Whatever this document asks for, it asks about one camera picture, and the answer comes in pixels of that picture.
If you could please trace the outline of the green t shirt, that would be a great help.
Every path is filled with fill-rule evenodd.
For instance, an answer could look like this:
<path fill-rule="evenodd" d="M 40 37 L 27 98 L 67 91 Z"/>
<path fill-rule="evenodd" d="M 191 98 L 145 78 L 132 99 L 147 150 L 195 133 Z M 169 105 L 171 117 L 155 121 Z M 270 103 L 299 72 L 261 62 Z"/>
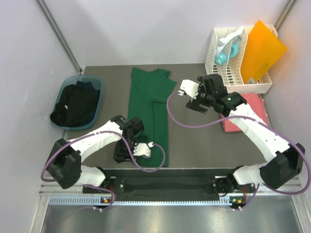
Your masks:
<path fill-rule="evenodd" d="M 137 163 L 144 167 L 169 166 L 168 113 L 166 102 L 177 82 L 169 78 L 165 69 L 145 71 L 132 68 L 128 119 L 138 117 L 144 132 L 138 136 L 140 143 L 154 142 L 165 151 L 165 161 L 160 148 L 153 147 L 150 158 L 138 157 Z"/>

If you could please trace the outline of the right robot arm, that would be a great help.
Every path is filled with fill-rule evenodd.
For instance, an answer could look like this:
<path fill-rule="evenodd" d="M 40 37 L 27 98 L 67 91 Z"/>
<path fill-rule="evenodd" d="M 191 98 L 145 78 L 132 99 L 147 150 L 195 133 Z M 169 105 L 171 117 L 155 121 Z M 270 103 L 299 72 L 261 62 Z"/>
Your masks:
<path fill-rule="evenodd" d="M 304 148 L 273 132 L 241 94 L 227 91 L 221 75 L 199 76 L 196 82 L 183 80 L 180 89 L 190 97 L 187 108 L 200 113 L 213 108 L 224 120 L 236 125 L 266 161 L 236 168 L 227 179 L 230 191 L 238 192 L 249 183 L 262 183 L 276 190 L 301 172 Z"/>

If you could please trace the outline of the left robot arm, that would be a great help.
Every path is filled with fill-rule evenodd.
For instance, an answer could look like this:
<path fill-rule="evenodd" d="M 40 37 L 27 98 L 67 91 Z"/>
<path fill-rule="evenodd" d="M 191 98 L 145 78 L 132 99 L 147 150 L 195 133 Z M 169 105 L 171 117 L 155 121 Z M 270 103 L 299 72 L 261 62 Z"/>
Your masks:
<path fill-rule="evenodd" d="M 103 147 L 115 143 L 114 159 L 125 162 L 137 157 L 150 158 L 151 149 L 138 141 L 137 134 L 144 130 L 142 120 L 127 120 L 118 115 L 92 132 L 70 141 L 61 138 L 54 144 L 47 160 L 46 171 L 63 188 L 75 184 L 94 186 L 99 192 L 110 188 L 110 180 L 100 167 L 87 167 L 82 162 Z"/>

